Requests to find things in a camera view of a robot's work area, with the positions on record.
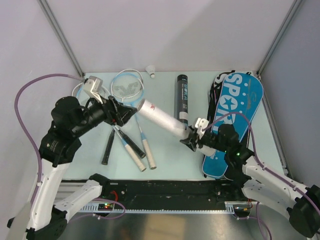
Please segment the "white shuttlecock tube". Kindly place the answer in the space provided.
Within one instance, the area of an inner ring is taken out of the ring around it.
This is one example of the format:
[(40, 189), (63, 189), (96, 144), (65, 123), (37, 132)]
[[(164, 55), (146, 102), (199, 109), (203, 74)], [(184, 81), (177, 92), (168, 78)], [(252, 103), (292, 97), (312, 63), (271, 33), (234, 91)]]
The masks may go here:
[[(139, 104), (137, 105), (137, 110), (138, 113), (145, 118), (172, 133), (179, 139), (179, 141), (184, 140), (188, 137), (189, 130), (187, 125), (162, 111), (160, 108), (156, 107), (146, 99), (142, 99), (139, 102)], [(211, 135), (208, 134), (203, 140), (203, 147), (196, 150), (209, 157), (214, 155), (214, 153), (216, 152), (216, 149), (214, 147), (210, 147), (210, 143), (206, 142), (210, 140), (210, 136)]]

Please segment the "black shuttlecock tube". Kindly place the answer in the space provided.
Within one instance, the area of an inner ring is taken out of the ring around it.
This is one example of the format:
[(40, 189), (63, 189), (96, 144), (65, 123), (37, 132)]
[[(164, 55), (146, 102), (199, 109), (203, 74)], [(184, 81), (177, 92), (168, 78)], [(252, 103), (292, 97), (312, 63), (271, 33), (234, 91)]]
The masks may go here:
[(180, 74), (175, 84), (175, 117), (181, 123), (188, 125), (188, 76)]

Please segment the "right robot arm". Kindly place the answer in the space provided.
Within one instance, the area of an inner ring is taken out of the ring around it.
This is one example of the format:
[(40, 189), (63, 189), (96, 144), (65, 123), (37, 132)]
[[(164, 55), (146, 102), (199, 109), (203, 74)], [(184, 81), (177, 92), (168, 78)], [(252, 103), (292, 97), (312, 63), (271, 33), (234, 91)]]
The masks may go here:
[(222, 124), (217, 133), (190, 127), (180, 142), (194, 152), (225, 153), (228, 167), (235, 170), (235, 185), (231, 187), (234, 199), (246, 197), (275, 210), (306, 238), (313, 238), (320, 231), (319, 186), (306, 186), (258, 160), (257, 154), (239, 141), (233, 125)]

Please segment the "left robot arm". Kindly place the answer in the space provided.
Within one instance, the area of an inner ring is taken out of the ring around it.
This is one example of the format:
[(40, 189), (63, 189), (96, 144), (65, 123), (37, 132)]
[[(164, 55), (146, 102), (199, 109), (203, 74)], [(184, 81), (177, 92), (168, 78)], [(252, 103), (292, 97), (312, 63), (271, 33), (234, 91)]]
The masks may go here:
[(78, 99), (59, 99), (51, 111), (52, 123), (36, 149), (40, 160), (37, 192), (7, 227), (8, 240), (56, 240), (70, 219), (94, 199), (107, 199), (111, 194), (110, 180), (98, 173), (89, 177), (83, 187), (55, 203), (63, 175), (81, 147), (80, 137), (105, 122), (122, 127), (138, 110), (117, 102), (113, 96), (94, 101), (90, 107)]

